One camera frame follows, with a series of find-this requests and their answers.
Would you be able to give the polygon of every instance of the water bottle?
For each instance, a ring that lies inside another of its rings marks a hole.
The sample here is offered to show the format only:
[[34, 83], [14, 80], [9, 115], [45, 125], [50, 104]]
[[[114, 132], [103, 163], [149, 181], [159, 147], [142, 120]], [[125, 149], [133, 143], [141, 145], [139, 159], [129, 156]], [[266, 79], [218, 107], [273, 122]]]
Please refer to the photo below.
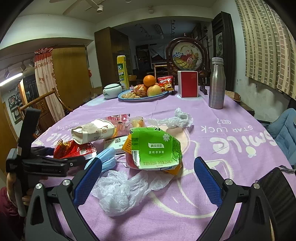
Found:
[[224, 74], [223, 59], [212, 58], [214, 71], [210, 78], [209, 107], [222, 109], [225, 96], [226, 78]]

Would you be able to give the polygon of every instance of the maroon sleeve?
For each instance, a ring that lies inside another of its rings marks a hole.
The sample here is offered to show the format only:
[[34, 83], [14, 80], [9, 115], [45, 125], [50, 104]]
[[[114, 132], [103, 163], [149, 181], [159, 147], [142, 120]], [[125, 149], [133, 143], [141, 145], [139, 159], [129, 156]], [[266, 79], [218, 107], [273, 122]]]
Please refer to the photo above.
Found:
[[0, 190], [0, 213], [6, 217], [7, 223], [15, 235], [21, 239], [24, 233], [25, 218], [18, 214], [17, 207], [8, 198], [6, 187]]

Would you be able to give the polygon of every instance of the blue gripper pad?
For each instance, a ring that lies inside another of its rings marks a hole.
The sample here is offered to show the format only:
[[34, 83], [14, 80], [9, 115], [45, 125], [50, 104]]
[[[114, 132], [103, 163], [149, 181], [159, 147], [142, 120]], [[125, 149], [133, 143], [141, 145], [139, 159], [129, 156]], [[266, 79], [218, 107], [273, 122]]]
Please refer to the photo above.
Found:
[[217, 184], [208, 165], [201, 157], [194, 160], [194, 171], [211, 203], [220, 207], [222, 204], [221, 187]]
[[92, 188], [98, 180], [102, 172], [102, 162], [99, 158], [95, 158], [85, 170], [85, 175], [74, 190], [73, 203], [76, 207], [85, 203]]

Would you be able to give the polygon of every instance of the tablecloth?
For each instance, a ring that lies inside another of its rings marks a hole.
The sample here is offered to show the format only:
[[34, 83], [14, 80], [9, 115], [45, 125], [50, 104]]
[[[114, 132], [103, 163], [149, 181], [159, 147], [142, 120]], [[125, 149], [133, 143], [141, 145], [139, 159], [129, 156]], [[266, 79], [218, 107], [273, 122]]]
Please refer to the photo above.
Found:
[[[99, 96], [50, 127], [33, 146], [54, 147], [59, 139], [70, 140], [71, 128], [96, 118], [130, 113], [131, 116], [164, 119], [173, 117], [177, 107], [193, 117], [190, 128], [167, 130], [181, 142], [182, 173], [165, 188], [150, 192], [139, 206], [118, 217], [105, 215], [99, 200], [90, 195], [79, 210], [100, 240], [196, 240], [217, 209], [194, 173], [193, 162], [197, 156], [210, 168], [218, 170], [223, 178], [231, 178], [238, 185], [251, 185], [274, 167], [289, 166], [276, 142], [247, 111], [228, 96], [225, 96], [223, 109], [212, 109], [208, 106], [208, 95], [203, 93], [197, 98], [182, 99], [177, 94], [137, 103], [105, 100]], [[95, 146], [102, 149], [103, 140], [95, 142]], [[130, 177], [137, 173], [122, 164], [118, 164], [116, 170], [125, 170]], [[296, 176], [285, 176], [295, 193]], [[63, 179], [50, 178], [45, 185], [58, 185]], [[237, 204], [223, 239], [228, 238], [239, 208]], [[57, 212], [61, 217], [60, 207]], [[66, 234], [72, 237], [65, 219], [60, 219]]]

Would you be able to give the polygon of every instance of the ceiling fan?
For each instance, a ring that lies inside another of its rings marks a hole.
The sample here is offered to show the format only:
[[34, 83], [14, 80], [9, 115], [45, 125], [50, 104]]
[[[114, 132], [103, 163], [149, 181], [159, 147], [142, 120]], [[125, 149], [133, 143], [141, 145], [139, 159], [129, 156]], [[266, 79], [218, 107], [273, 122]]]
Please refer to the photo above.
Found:
[[[49, 0], [50, 3], [61, 2], [61, 1], [65, 1], [65, 0]], [[94, 9], [96, 9], [97, 13], [101, 13], [103, 11], [103, 5], [101, 3], [106, 0], [102, 0], [99, 3], [95, 3], [93, 0], [76, 0], [70, 7], [68, 7], [63, 12], [63, 15], [67, 15], [68, 13], [70, 13], [81, 1], [86, 1], [91, 6], [90, 8], [93, 7]]]

